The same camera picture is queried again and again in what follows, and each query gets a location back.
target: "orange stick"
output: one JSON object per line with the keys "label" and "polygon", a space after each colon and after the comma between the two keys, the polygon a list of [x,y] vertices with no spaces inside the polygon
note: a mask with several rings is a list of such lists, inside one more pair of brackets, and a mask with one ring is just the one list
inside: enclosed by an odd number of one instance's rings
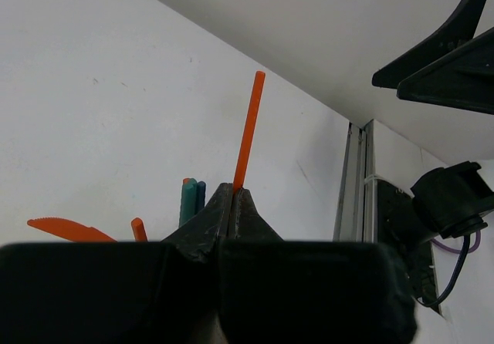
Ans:
{"label": "orange stick", "polygon": [[146,230],[144,229],[144,223],[140,218],[134,218],[130,226],[132,227],[132,232],[134,233],[135,241],[147,241]]}
{"label": "orange stick", "polygon": [[244,134],[242,143],[240,144],[239,159],[237,160],[237,168],[233,178],[233,193],[237,192],[244,185],[245,172],[249,163],[250,149],[252,147],[252,138],[254,138],[255,122],[257,121],[257,113],[259,112],[259,104],[261,103],[262,88],[264,87],[264,79],[266,74],[258,71],[255,73],[254,86],[252,86],[252,95],[250,96],[249,111],[245,119]]}
{"label": "orange stick", "polygon": [[65,238],[74,242],[116,241],[100,230],[93,227],[86,227],[65,218],[47,217],[30,219],[28,225],[49,234],[54,234],[59,238]]}

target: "purple cable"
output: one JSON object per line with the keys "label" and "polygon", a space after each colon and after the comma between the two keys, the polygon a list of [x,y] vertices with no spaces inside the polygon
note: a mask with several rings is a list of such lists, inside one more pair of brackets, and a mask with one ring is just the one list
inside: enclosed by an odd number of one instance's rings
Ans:
{"label": "purple cable", "polygon": [[[446,246],[446,245],[440,243],[439,241],[435,240],[434,238],[431,241],[432,241],[432,244],[434,244],[435,246],[437,246],[438,248],[440,248],[442,250],[446,250],[446,251],[449,251],[450,253],[454,253],[454,254],[460,254],[460,250],[450,248],[449,246]],[[469,249],[469,254],[473,253],[475,250],[477,250],[479,248],[479,246],[480,246],[480,231],[477,231],[475,233],[475,244]]]}

